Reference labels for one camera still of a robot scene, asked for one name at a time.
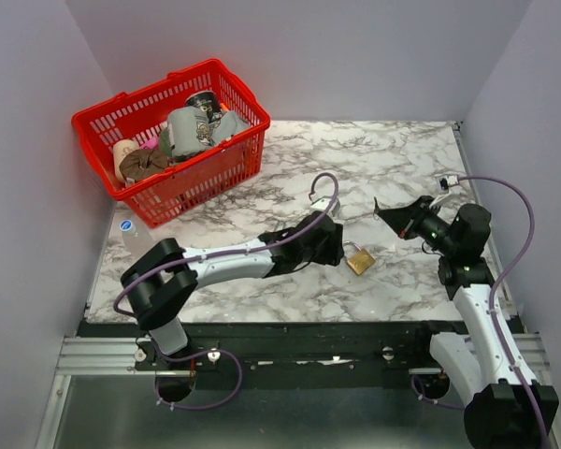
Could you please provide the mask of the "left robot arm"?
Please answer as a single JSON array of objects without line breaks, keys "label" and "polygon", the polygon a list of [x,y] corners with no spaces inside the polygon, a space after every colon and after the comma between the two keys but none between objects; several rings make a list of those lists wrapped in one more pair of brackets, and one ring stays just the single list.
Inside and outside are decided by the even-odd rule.
[{"label": "left robot arm", "polygon": [[221,282],[291,274],[302,264],[336,267],[344,256],[342,239],[343,225],[319,210],[293,227],[214,251],[162,239],[123,273],[122,293],[139,328],[157,344],[157,359],[179,369],[188,360],[190,340],[179,313],[192,293]]}]

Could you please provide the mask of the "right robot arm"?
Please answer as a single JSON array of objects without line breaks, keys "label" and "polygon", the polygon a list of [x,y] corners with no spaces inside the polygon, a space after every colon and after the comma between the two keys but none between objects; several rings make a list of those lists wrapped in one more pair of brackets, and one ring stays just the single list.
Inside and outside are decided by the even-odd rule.
[{"label": "right robot arm", "polygon": [[544,448],[559,405],[554,388],[539,382],[508,327],[496,299],[495,280],[482,256],[491,214],[477,204],[461,206],[451,223],[438,201],[374,209],[401,239],[420,238],[439,253],[438,275],[460,313],[468,336],[426,334],[411,344],[413,359],[437,362],[464,405],[464,425],[475,448]]}]

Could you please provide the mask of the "small key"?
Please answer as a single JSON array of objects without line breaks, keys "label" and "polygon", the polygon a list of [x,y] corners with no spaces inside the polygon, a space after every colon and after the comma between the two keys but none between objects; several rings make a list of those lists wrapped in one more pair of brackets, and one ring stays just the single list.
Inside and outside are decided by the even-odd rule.
[{"label": "small key", "polygon": [[380,206],[378,203],[378,198],[374,196],[374,210],[373,210],[373,216],[374,216],[374,220],[380,220]]}]

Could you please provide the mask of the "large brass padlock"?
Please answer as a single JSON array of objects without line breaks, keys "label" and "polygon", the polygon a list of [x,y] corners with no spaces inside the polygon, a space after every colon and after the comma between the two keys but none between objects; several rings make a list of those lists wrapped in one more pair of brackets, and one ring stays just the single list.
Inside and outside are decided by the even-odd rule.
[{"label": "large brass padlock", "polygon": [[361,276],[376,263],[376,258],[354,241],[345,240],[342,246],[347,266],[357,276]]}]

